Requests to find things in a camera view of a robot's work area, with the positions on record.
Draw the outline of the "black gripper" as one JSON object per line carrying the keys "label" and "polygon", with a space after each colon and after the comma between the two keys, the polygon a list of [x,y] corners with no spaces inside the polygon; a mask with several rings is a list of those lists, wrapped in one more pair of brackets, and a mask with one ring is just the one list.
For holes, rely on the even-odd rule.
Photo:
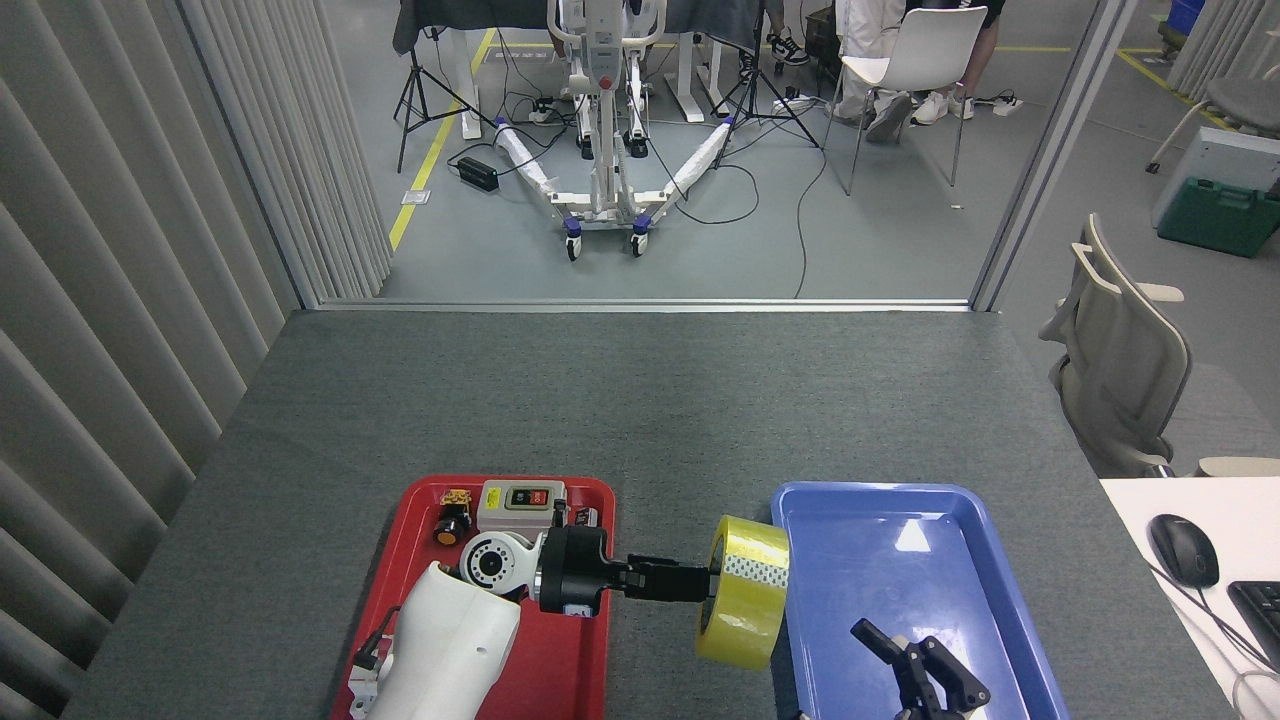
{"label": "black gripper", "polygon": [[553,527],[543,534],[538,560],[538,603],[544,612],[570,615],[586,609],[600,611],[604,591],[621,591],[631,600],[700,603],[716,596],[712,578],[721,571],[669,559],[627,559],[626,565],[607,556],[609,534],[600,527]]}

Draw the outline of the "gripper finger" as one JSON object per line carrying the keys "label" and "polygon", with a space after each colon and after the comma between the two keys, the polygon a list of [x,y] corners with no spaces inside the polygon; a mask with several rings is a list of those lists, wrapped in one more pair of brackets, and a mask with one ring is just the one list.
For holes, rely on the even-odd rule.
{"label": "gripper finger", "polygon": [[940,639],[925,637],[920,643],[925,673],[945,691],[948,711],[970,714],[991,702],[991,692]]}
{"label": "gripper finger", "polygon": [[901,703],[899,716],[925,716],[925,708],[916,692],[918,683],[909,652],[865,618],[856,621],[850,633],[877,659],[892,669]]}

